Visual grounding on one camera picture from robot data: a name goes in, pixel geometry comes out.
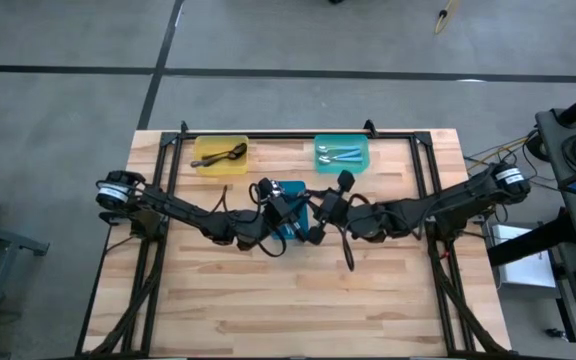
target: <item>teal container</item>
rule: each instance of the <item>teal container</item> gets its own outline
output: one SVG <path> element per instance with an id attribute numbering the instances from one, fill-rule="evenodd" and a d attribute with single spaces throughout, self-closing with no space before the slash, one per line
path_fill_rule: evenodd
<path id="1" fill-rule="evenodd" d="M 361 174 L 370 166 L 368 138 L 365 135 L 315 136 L 315 169 L 321 174 L 339 174 L 348 170 Z"/>

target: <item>wooden table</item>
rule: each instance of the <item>wooden table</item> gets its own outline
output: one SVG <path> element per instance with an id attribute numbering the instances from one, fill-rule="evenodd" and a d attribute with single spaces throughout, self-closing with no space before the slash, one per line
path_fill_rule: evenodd
<path id="1" fill-rule="evenodd" d="M 456 131 L 430 131 L 443 187 L 466 180 Z M 149 181 L 160 134 L 137 132 L 130 151 L 127 169 Z M 336 176 L 314 171 L 313 151 L 311 140 L 251 140 L 248 174 L 208 178 L 190 168 L 193 141 L 184 141 L 176 196 L 209 209 L 226 184 L 229 209 L 254 209 L 247 188 L 263 177 L 302 180 L 309 189 L 336 187 Z M 405 141 L 370 140 L 370 157 L 371 165 L 356 177 L 352 193 L 371 201 L 418 197 Z M 479 231 L 475 226 L 469 230 Z M 128 226 L 114 228 L 109 246 L 128 231 Z M 339 234 L 328 231 L 322 245 L 292 241 L 284 256 L 273 259 L 258 248 L 240 252 L 235 246 L 215 246 L 196 229 L 173 221 L 151 356 L 445 355 L 426 242 L 412 236 L 383 244 L 353 241 L 356 270 L 351 273 Z M 272 239 L 264 244 L 279 248 Z M 138 241 L 129 242 L 107 255 L 84 350 L 97 346 L 125 310 L 138 248 Z M 484 242 L 464 236 L 456 251 L 468 304 L 495 340 L 510 348 Z M 456 342 L 462 344 L 453 307 L 451 317 Z M 135 347 L 139 339 L 135 337 Z"/>

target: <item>spoon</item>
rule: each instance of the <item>spoon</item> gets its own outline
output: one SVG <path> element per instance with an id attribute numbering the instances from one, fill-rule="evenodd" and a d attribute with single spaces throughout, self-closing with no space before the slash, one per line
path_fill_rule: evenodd
<path id="1" fill-rule="evenodd" d="M 246 151 L 248 151 L 248 145 L 246 143 L 241 143 L 235 146 L 232 150 L 224 151 L 218 154 L 208 155 L 207 157 L 202 157 L 203 160 L 196 160 L 190 163 L 193 168 L 196 167 L 208 167 L 223 159 L 237 160 L 242 157 Z"/>

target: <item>black metal frame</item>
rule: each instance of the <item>black metal frame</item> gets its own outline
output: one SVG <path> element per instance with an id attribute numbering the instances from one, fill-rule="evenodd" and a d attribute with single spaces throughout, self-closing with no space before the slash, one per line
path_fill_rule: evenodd
<path id="1" fill-rule="evenodd" d="M 170 145 L 174 145 L 173 159 L 171 164 L 170 177 L 168 181 L 167 191 L 169 194 L 174 194 L 175 183 L 177 180 L 177 173 L 179 169 L 179 159 L 181 157 L 181 148 L 183 141 L 186 139 L 195 139 L 198 136 L 218 136 L 218 135 L 232 135 L 233 133 L 242 134 L 248 136 L 250 139 L 314 139 L 316 135 L 321 134 L 340 134 L 339 131 L 189 131 L 185 123 L 182 124 L 181 132 L 164 132 L 161 134 L 161 140 L 159 144 L 159 152 L 157 154 L 157 161 L 155 164 L 155 173 L 153 177 L 153 184 L 161 184 L 161 176 L 163 173 L 163 164 L 166 157 L 167 149 Z M 378 132 L 371 120 L 366 121 L 363 130 L 354 132 L 342 132 L 343 134 L 362 134 L 368 136 L 370 139 L 401 139 L 407 140 L 410 144 L 410 151 L 412 157 L 413 168 L 415 172 L 415 179 L 417 182 L 417 190 L 419 196 L 426 196 L 428 192 L 426 191 L 426 181 L 424 179 L 424 173 L 422 169 L 421 155 L 419 151 L 419 146 L 423 146 L 428 160 L 428 165 L 430 169 L 430 178 L 432 182 L 432 187 L 435 192 L 441 190 L 441 182 L 439 179 L 439 170 L 437 167 L 437 160 L 435 158 L 434 147 L 432 143 L 432 138 L 429 132 L 389 132 L 382 131 Z M 101 269 L 103 267 L 103 262 L 105 254 L 102 255 L 99 264 L 99 270 L 97 271 L 97 277 L 95 279 L 95 285 L 93 292 L 88 303 L 88 309 L 86 312 L 86 317 L 82 326 L 80 333 L 78 345 L 75 352 L 76 358 L 148 358 L 150 352 L 150 344 L 152 341 L 152 332 L 154 325 L 154 318 L 157 306 L 157 296 L 159 292 L 159 281 L 161 278 L 163 270 L 163 258 L 165 254 L 166 241 L 167 241 L 167 230 L 168 222 L 167 219 L 164 220 L 164 232 L 163 239 L 158 241 L 157 250 L 155 255 L 155 261 L 151 269 L 150 275 L 146 282 L 144 283 L 144 276 L 146 270 L 146 260 L 148 257 L 148 249 L 150 243 L 148 241 L 142 241 L 139 256 L 137 259 L 137 265 L 135 270 L 135 277 L 133 282 L 133 288 L 131 292 L 131 301 L 128 310 L 122 316 L 122 320 L 128 314 L 130 318 L 127 321 L 127 326 L 121 329 L 121 334 L 123 342 L 121 344 L 120 353 L 105 353 L 105 354 L 84 354 L 83 345 L 86 336 L 86 331 L 88 329 L 90 316 L 92 313 L 92 308 L 94 304 L 94 299 L 96 296 L 97 286 L 99 284 L 99 277 L 101 276 Z M 428 246 L 434 247 L 437 250 L 437 241 L 428 240 Z M 461 282 L 461 277 L 459 275 L 459 265 L 457 263 L 457 255 L 453 248 L 449 249 L 450 256 L 448 257 L 450 266 L 450 276 L 453 285 L 457 289 L 458 293 L 463 297 L 463 284 Z M 450 310 L 448 308 L 448 302 L 446 301 L 446 294 L 444 290 L 437 283 L 437 274 L 439 271 L 443 271 L 440 268 L 440 264 L 430 261 L 434 279 L 435 279 L 435 291 L 437 293 L 437 303 L 439 307 L 439 316 L 442 324 L 442 331 L 445 339 L 446 352 L 448 356 L 461 356 L 459 350 L 455 348 L 455 340 L 453 334 L 452 323 L 450 321 Z M 139 350 L 132 349 L 132 339 L 134 337 L 134 327 L 135 327 L 135 316 L 139 308 L 143 305 L 146 300 L 144 295 L 144 289 L 148 286 L 148 291 L 145 295 L 148 298 L 147 311 L 145 316 L 145 327 L 142 334 L 142 342 Z M 475 346 L 472 337 L 472 332 L 467 326 L 464 319 L 459 316 L 461 331 L 464 338 L 465 351 L 468 354 L 474 353 Z"/>

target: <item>concrete floor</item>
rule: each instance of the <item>concrete floor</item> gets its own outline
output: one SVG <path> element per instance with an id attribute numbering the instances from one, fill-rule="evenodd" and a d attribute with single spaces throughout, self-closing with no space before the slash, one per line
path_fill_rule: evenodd
<path id="1" fill-rule="evenodd" d="M 154 67 L 173 4 L 0 0 L 0 65 Z M 187 0 L 167 66 L 576 75 L 576 1 L 463 0 L 435 37 L 443 6 Z M 0 73 L 0 224 L 52 244 L 43 259 L 22 256 L 9 281 L 0 351 L 13 359 L 74 352 L 107 232 L 94 182 L 125 165 L 150 80 Z M 165 76 L 148 128 L 356 128 L 370 118 L 382 128 L 457 128 L 468 154 L 575 100 L 574 83 Z M 535 188 L 510 220 L 549 220 L 561 204 Z M 542 334 L 560 327 L 554 300 L 502 298 L 502 307 L 515 350 L 576 359 L 576 344 Z"/>

